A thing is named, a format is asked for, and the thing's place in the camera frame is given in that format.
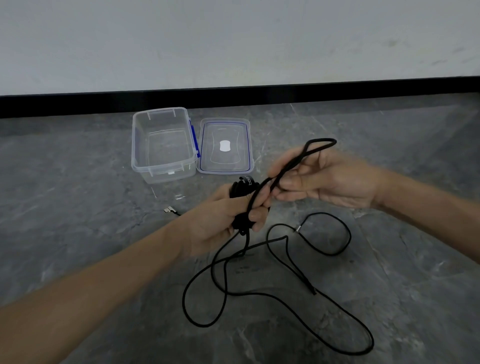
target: gray marble floor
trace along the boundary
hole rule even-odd
[[[202,118],[250,120],[259,180],[283,150],[332,136],[339,148],[455,194],[480,200],[480,96],[435,95],[192,109]],[[150,186],[130,167],[132,113],[0,120],[0,304],[97,262],[174,218],[233,177],[204,175]],[[318,201],[275,204],[267,225],[327,211],[352,230],[338,257],[309,254],[292,236],[294,259],[321,290],[375,336],[364,357],[336,354],[275,301],[230,299],[208,329],[183,316],[181,294],[207,256],[153,281],[65,363],[474,363],[480,357],[480,269],[439,241],[383,213]],[[322,246],[344,238],[319,217],[303,228]],[[255,234],[256,242],[265,231]],[[359,349],[365,334],[260,249],[232,264],[231,285],[274,291],[331,343]],[[212,318],[219,296],[207,277],[187,305]]]

